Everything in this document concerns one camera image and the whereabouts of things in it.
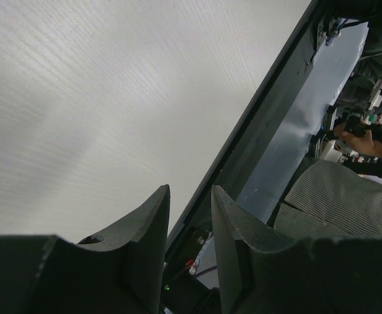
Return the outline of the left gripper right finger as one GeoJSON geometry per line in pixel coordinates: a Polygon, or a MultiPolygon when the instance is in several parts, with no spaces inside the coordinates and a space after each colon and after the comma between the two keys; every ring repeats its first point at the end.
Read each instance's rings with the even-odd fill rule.
{"type": "Polygon", "coordinates": [[[382,313],[382,237],[290,239],[219,186],[211,214],[223,313],[382,313]]]}

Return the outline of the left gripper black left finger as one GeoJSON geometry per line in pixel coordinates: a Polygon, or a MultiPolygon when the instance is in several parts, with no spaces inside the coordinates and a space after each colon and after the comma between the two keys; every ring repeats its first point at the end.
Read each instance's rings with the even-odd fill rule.
{"type": "Polygon", "coordinates": [[[0,235],[0,313],[157,313],[169,207],[163,185],[77,244],[0,235]]]}

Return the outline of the operator hand in background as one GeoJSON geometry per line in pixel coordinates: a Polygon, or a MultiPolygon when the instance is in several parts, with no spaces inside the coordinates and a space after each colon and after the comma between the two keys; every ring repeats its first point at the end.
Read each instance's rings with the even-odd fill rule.
{"type": "Polygon", "coordinates": [[[359,154],[374,156],[374,142],[372,132],[368,130],[364,137],[357,137],[352,133],[345,131],[345,123],[338,124],[333,129],[334,135],[352,150],[359,154]]]}

